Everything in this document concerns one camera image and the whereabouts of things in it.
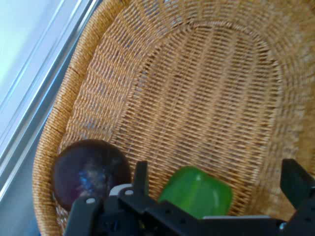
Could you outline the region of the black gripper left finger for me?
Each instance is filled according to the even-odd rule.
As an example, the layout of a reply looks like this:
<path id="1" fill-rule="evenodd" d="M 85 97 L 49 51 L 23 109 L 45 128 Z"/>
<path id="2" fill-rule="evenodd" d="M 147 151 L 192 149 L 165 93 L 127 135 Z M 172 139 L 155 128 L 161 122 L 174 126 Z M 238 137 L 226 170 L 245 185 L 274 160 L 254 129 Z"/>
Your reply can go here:
<path id="1" fill-rule="evenodd" d="M 203 228 L 168 201 L 158 203 L 148 195 L 148 163 L 136 164 L 133 184 L 120 185 L 106 201 L 78 198 L 67 222 L 68 236 L 192 236 Z"/>

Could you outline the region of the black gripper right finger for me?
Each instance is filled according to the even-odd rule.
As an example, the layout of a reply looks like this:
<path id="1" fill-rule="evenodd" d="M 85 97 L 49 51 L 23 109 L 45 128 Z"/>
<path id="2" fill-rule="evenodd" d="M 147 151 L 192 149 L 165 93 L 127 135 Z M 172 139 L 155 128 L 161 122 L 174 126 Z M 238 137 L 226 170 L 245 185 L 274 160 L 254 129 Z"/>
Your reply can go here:
<path id="1" fill-rule="evenodd" d="M 295 209 L 283 229 L 284 236 L 315 234 L 315 179 L 294 159 L 282 161 L 280 187 Z"/>

